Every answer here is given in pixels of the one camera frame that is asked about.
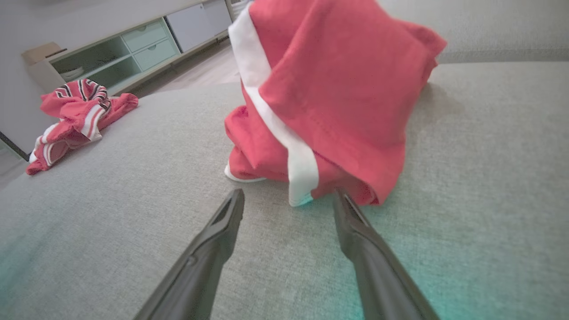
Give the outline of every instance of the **wooden floor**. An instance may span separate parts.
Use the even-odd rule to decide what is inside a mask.
[[[155,92],[239,81],[239,70],[231,44],[225,40],[153,77],[134,88],[132,93],[143,97]],[[27,165],[26,161],[9,150],[0,149],[0,190],[23,174]]]

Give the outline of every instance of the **drawer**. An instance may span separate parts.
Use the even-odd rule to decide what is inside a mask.
[[[122,35],[122,39],[129,46],[130,52],[140,50],[151,43],[167,37],[166,30],[160,21],[149,23],[136,30]]]
[[[135,54],[134,58],[137,60],[138,65],[141,66],[142,71],[145,71],[175,54],[176,49],[174,49],[172,43],[166,39]]]

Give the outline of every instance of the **cabinet door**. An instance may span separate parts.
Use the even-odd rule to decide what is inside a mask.
[[[212,38],[215,34],[203,5],[195,5],[166,16],[182,52]]]
[[[225,0],[208,1],[204,3],[204,9],[214,35],[227,30],[231,25],[231,17],[229,16]]]

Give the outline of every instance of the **red and white clothing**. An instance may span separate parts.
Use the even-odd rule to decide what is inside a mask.
[[[237,181],[289,182],[299,206],[343,186],[381,204],[405,126],[446,42],[375,0],[256,0],[229,27],[246,105],[225,127]]]
[[[109,99],[106,88],[89,79],[67,83],[42,95],[42,101],[40,109],[60,121],[36,139],[26,168],[29,175],[49,170],[69,149],[101,139],[100,129],[138,106],[135,95]]]

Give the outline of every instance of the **gray couch cushion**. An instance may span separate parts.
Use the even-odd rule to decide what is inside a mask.
[[[568,0],[378,0],[447,39],[442,63],[569,61]]]
[[[443,319],[569,313],[569,63],[439,66],[371,223]],[[212,319],[361,319],[331,198],[224,177],[238,84],[145,97],[0,192],[0,318],[131,319],[227,192],[244,219]]]

